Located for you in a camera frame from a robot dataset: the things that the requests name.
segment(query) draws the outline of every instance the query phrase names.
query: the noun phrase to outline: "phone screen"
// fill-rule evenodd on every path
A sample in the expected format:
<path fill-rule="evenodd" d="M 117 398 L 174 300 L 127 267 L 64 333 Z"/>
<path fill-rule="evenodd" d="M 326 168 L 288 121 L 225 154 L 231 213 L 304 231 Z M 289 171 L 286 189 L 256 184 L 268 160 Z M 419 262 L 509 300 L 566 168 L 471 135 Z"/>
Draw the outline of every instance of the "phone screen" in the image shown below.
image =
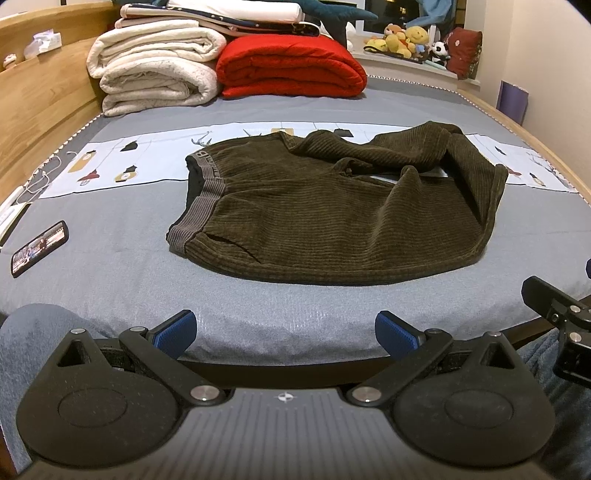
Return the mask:
<path fill-rule="evenodd" d="M 12 276 L 17 278 L 40 259 L 62 246 L 69 238 L 68 227 L 64 221 L 57 222 L 41 235 L 30 241 L 13 256 L 10 264 Z"/>

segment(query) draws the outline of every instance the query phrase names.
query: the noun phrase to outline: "metal screw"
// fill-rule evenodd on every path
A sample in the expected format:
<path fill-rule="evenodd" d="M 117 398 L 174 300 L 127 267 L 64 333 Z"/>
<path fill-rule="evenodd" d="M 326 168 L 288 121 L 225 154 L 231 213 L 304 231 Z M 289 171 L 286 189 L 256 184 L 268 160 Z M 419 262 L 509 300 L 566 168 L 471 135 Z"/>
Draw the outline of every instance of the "metal screw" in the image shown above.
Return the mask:
<path fill-rule="evenodd" d="M 213 385 L 199 385 L 191 390 L 191 396 L 199 401 L 215 400 L 219 394 L 219 389 Z"/>
<path fill-rule="evenodd" d="M 374 387 L 357 387 L 353 390 L 353 398 L 358 401 L 370 403 L 382 397 L 380 390 Z"/>

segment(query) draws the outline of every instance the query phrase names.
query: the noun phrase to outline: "pants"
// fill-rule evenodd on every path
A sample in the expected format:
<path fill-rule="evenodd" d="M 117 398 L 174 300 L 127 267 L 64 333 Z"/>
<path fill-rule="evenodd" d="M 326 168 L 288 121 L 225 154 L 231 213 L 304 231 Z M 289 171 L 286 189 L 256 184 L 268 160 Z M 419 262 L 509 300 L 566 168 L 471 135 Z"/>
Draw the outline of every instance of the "pants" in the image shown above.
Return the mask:
<path fill-rule="evenodd" d="M 106 334 L 68 310 L 41 304 L 16 310 L 0 329 L 0 424 L 19 472 L 31 460 L 17 432 L 18 404 L 66 332 L 76 327 L 85 328 L 93 338 Z M 552 373 L 557 351 L 558 330 L 519 350 L 556 412 L 556 429 L 542 465 L 558 480 L 590 480 L 591 390 Z"/>

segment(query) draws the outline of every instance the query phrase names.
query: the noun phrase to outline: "panda plush toy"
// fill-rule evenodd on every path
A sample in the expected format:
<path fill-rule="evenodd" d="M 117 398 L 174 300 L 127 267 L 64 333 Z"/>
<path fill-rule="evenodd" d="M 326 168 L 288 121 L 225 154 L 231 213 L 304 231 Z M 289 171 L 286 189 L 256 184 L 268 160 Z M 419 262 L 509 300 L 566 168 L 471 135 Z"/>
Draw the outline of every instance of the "panda plush toy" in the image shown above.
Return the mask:
<path fill-rule="evenodd" d="M 442 41 L 437 41 L 431 47 L 431 61 L 437 63 L 438 65 L 442 65 L 443 67 L 447 66 L 447 61 L 451 57 L 449 56 L 449 51 L 447 49 L 447 45 Z"/>

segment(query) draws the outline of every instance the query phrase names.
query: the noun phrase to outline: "gray bed sheet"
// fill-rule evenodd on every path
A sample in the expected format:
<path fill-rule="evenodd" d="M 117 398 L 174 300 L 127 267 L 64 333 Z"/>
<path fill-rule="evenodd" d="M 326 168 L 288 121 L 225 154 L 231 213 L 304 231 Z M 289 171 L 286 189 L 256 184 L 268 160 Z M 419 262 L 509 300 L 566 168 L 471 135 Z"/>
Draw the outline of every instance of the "gray bed sheet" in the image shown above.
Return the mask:
<path fill-rule="evenodd" d="M 414 126 L 454 123 L 466 134 L 523 143 L 444 90 L 370 80 L 363 98 L 256 96 L 198 108 L 161 108 L 104 122 L 93 141 L 240 121 L 318 121 Z M 184 161 L 171 158 L 167 161 Z M 30 303 L 65 307 L 116 336 L 153 327 L 181 309 L 198 321 L 187 358 L 222 364 L 297 365 L 385 355 L 374 335 L 380 310 L 419 329 L 467 339 L 536 317 L 521 283 L 537 275 L 575 297 L 591 293 L 591 208 L 577 194 L 507 185 L 491 241 L 475 265 L 388 286 L 326 287 L 243 280 L 211 272 L 168 249 L 184 210 L 185 181 L 37 200 L 0 252 L 0 312 Z M 59 220 L 65 246 L 13 279 L 11 255 Z"/>

